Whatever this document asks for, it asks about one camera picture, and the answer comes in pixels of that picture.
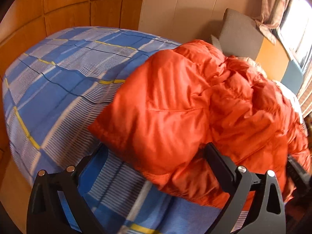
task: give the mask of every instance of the yellow stripe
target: yellow stripe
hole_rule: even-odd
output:
[[[50,64],[50,62],[45,61],[45,60],[42,60],[42,59],[38,59],[38,61],[43,62],[43,63],[45,63],[45,64]]]
[[[49,61],[45,61],[45,60],[42,60],[42,59],[38,59],[38,61],[43,62],[45,64],[52,64],[53,66],[56,66],[54,61],[49,62]]]
[[[7,78],[4,79],[5,85],[9,88],[9,83],[7,82]]]
[[[38,150],[40,149],[40,145],[35,141],[35,139],[32,136],[29,137],[29,140],[36,149]]]
[[[137,232],[144,233],[144,234],[161,234],[158,230],[145,228],[135,223],[131,224],[130,229],[135,230]]]
[[[109,46],[126,47],[126,48],[130,48],[130,49],[136,50],[135,48],[130,47],[130,46],[118,46],[118,45],[108,44],[108,43],[105,43],[105,42],[102,42],[102,41],[98,41],[98,40],[96,40],[95,42],[96,42],[96,43],[101,43],[101,44],[104,44],[104,45],[109,45]]]
[[[21,119],[21,116],[18,113],[18,109],[16,106],[13,107],[15,115],[19,121],[19,123],[21,124],[22,129],[24,130],[24,133],[26,135],[26,137],[30,140],[30,142],[32,143],[32,145],[36,148],[36,149],[40,149],[39,144],[35,141],[35,139],[33,137],[30,136],[30,133],[28,131],[28,129],[26,128],[23,120]]]
[[[110,81],[104,81],[104,80],[100,80],[99,83],[100,84],[112,84],[112,83],[124,83],[125,80],[123,79],[115,79],[115,80],[110,80]]]
[[[114,29],[114,28],[99,28],[98,26],[95,27],[97,30],[113,30],[119,32],[119,29]]]

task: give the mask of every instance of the metal screw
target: metal screw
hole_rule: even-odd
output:
[[[40,171],[38,171],[38,175],[39,175],[40,177],[42,177],[44,174],[46,174],[46,171],[45,171],[45,170],[40,170]]]
[[[241,173],[245,173],[247,171],[245,166],[240,165],[239,167],[237,167],[238,171]]]
[[[70,165],[66,168],[66,171],[69,173],[72,173],[74,170],[75,170],[75,166],[73,166],[73,165]]]
[[[270,177],[274,177],[274,176],[275,176],[275,172],[272,171],[272,170],[268,170],[268,175],[269,175]]]

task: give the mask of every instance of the window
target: window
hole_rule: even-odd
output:
[[[283,44],[305,70],[312,55],[312,8],[304,0],[292,0],[285,16],[280,30]]]

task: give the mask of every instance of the beige wall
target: beige wall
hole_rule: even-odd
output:
[[[219,35],[226,8],[254,17],[261,0],[143,0],[139,30],[179,42],[206,40]]]

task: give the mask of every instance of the pillow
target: pillow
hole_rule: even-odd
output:
[[[261,67],[261,65],[257,62],[255,62],[253,59],[251,59],[250,57],[238,57],[239,60],[245,61],[247,62],[249,65],[253,66],[254,68],[256,68],[256,70],[258,72],[260,72],[261,74],[263,74],[263,76],[265,78],[268,78],[268,76],[266,75],[266,72],[264,71],[264,69]]]
[[[222,47],[217,37],[210,35],[209,43],[214,45],[216,48],[218,48],[222,52]]]

